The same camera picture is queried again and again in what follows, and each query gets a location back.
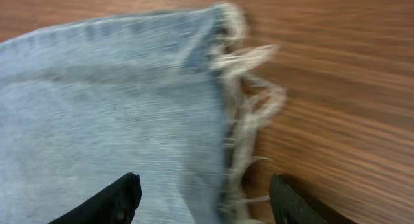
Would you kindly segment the light blue denim jeans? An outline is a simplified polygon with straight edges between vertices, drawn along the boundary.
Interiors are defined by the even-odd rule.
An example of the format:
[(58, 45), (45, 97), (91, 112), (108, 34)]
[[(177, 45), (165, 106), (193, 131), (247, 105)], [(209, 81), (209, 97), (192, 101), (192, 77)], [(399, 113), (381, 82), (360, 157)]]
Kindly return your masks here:
[(241, 188), (285, 90), (231, 3), (87, 19), (1, 43), (1, 222), (48, 223), (132, 172), (133, 223), (251, 223)]

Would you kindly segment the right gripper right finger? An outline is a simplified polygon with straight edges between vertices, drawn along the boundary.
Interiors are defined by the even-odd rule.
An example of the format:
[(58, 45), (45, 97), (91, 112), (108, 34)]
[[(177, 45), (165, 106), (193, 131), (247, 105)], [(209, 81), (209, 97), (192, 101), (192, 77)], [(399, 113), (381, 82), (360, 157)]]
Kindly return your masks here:
[(356, 224), (302, 190), (289, 175), (273, 175), (269, 198), (276, 224)]

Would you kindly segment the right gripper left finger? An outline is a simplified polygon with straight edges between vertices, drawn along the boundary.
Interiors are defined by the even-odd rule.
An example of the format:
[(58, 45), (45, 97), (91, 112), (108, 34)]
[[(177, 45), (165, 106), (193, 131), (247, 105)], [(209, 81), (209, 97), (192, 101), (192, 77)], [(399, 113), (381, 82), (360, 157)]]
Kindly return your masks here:
[(140, 177), (129, 172), (49, 224), (131, 224), (141, 198)]

